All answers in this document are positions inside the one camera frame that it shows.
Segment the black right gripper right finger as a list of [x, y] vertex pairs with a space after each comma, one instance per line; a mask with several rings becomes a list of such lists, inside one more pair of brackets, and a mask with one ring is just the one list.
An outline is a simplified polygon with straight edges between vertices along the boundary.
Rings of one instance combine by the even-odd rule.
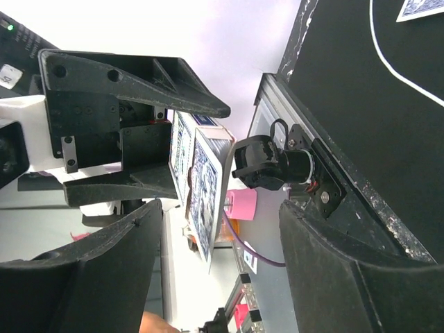
[[373, 248], [289, 200], [279, 220], [300, 332], [443, 331], [443, 265]]

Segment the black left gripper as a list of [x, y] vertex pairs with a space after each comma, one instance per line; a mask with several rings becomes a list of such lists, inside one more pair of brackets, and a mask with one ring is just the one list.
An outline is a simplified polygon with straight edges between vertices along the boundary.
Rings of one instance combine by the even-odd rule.
[[127, 169], [66, 182], [70, 207], [177, 199], [167, 108], [231, 113], [182, 58], [46, 49], [38, 60], [54, 157], [69, 168], [119, 162]]

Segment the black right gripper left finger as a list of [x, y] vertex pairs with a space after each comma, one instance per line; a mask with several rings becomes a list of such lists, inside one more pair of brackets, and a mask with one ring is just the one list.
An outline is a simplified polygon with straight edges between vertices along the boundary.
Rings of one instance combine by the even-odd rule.
[[1, 331], [138, 332], [162, 222], [155, 199], [35, 259], [1, 263]]

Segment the blue card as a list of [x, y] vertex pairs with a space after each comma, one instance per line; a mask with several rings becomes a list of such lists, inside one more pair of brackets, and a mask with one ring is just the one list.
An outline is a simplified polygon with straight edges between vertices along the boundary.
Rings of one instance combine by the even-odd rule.
[[210, 272], [221, 209], [223, 168], [210, 139], [196, 130], [190, 168], [188, 219], [194, 233], [203, 270]]

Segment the blue playing card box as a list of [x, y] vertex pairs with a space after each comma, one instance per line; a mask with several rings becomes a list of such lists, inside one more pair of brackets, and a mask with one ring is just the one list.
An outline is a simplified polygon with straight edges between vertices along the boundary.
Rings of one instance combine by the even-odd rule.
[[203, 250], [214, 246], [234, 137], [215, 119], [173, 113], [169, 167], [185, 218]]

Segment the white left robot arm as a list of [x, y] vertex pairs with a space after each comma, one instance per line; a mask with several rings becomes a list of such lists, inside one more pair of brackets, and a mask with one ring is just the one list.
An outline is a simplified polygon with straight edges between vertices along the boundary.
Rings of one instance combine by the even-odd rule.
[[57, 48], [1, 16], [1, 184], [59, 178], [71, 207], [177, 198], [169, 110], [211, 118], [231, 110], [182, 58]]

